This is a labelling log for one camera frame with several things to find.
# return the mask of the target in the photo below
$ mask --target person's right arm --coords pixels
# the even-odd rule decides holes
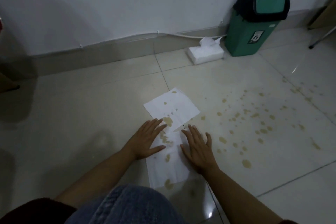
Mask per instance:
[[[195,170],[206,179],[230,223],[280,223],[282,218],[219,169],[212,153],[209,133],[206,133],[208,141],[205,143],[195,126],[188,125],[188,128],[189,131],[182,132],[187,137],[190,152],[181,145],[182,151]]]

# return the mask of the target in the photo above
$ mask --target paper towel on floor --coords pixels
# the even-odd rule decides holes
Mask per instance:
[[[153,118],[163,118],[168,124],[166,133],[173,132],[200,113],[191,100],[176,87],[143,106]]]
[[[186,136],[182,132],[162,133],[153,142],[151,148],[169,142],[164,150],[146,158],[150,187],[155,189],[171,186],[188,179],[198,179],[199,175],[193,170],[183,155],[180,144],[188,148]]]
[[[200,46],[189,47],[187,54],[195,65],[222,59],[224,50],[219,45],[221,39],[213,40],[211,37],[204,37],[199,42]]]

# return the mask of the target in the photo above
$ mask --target white tissue pack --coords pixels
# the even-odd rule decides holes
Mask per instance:
[[[200,40],[200,46],[189,47],[187,54],[195,65],[222,59],[224,50],[219,45],[221,39],[213,40],[211,37],[205,37]]]

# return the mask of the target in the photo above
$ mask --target hand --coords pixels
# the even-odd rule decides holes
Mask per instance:
[[[189,131],[182,130],[182,133],[187,137],[190,153],[183,147],[182,144],[180,146],[184,155],[190,161],[194,169],[203,176],[213,169],[219,169],[212,153],[211,136],[209,133],[205,133],[208,138],[207,143],[205,143],[196,126],[188,125],[188,128]]]
[[[164,124],[155,129],[162,121],[163,119],[147,120],[128,140],[123,150],[128,151],[134,159],[142,159],[166,148],[166,146],[161,145],[150,149],[154,139],[167,126]]]

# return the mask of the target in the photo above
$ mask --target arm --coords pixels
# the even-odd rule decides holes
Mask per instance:
[[[211,136],[206,133],[208,141],[205,143],[195,126],[188,125],[188,128],[189,131],[182,132],[187,137],[190,153],[183,145],[182,151],[206,179],[230,223],[280,223],[282,218],[219,169],[211,150]]]
[[[88,171],[55,200],[78,208],[88,200],[111,190],[134,160],[149,157],[165,148],[161,145],[150,149],[154,139],[167,126],[155,129],[161,122],[162,119],[146,121],[119,152]]]

